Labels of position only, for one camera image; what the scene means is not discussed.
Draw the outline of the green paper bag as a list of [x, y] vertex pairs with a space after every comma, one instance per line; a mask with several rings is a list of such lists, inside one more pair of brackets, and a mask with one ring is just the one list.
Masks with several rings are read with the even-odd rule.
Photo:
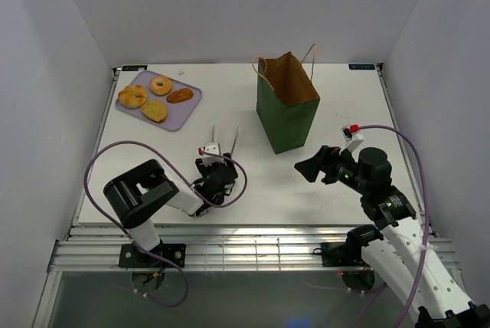
[[314, 68], [316, 52], [313, 44], [301, 60], [292, 52], [252, 60], [257, 76], [256, 112], [275, 154], [298, 149], [308, 138], [320, 96], [312, 83], [314, 72], [306, 72], [303, 64], [311, 54]]

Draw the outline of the brown madeleine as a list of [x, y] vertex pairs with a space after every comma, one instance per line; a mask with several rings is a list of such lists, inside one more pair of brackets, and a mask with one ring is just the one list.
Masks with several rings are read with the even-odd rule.
[[194, 92], [190, 88], [181, 88], [179, 90], [172, 91], [166, 97], [166, 101], [172, 104], [183, 103], [187, 100], [192, 99], [193, 96]]

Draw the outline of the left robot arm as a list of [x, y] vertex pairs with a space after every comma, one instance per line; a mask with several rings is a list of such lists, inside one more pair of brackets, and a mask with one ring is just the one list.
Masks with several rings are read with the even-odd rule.
[[225, 153], [221, 159], [211, 156], [196, 159], [201, 177], [190, 186], [172, 178], [155, 159], [130, 169], [105, 185], [103, 194], [123, 228], [139, 244], [136, 257], [145, 266], [154, 266], [162, 259], [162, 242], [152, 216], [169, 206], [198, 218], [213, 205], [222, 205], [238, 178], [230, 158], [230, 153]]

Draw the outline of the metal tongs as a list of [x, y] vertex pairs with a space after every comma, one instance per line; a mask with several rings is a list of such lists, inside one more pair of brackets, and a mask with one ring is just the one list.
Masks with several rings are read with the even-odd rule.
[[231, 156], [234, 154], [239, 129], [238, 126], [213, 125], [211, 127], [211, 142], [219, 145], [220, 154], [229, 153]]

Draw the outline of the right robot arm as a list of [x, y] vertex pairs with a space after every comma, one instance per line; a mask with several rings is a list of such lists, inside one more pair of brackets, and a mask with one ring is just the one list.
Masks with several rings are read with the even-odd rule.
[[340, 182], [361, 196], [369, 225], [351, 229], [340, 255], [368, 264], [403, 302], [417, 327], [487, 327], [489, 308], [475, 304], [455, 282], [424, 238], [407, 197], [393, 185], [391, 164], [381, 149], [368, 147], [354, 159], [346, 149], [322, 146], [294, 165], [308, 182]]

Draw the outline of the golden bagel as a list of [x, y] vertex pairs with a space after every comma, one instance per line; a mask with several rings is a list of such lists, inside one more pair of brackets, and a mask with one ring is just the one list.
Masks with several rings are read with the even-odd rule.
[[129, 109], [140, 108], [148, 98], [146, 89], [141, 85], [129, 85], [118, 93], [118, 102]]

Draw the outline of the glazed ring donut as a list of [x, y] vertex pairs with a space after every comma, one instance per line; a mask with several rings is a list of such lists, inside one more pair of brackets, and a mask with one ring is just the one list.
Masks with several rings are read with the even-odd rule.
[[149, 89], [157, 96], [165, 96], [172, 91], [172, 81], [166, 76], [156, 76], [149, 81]]

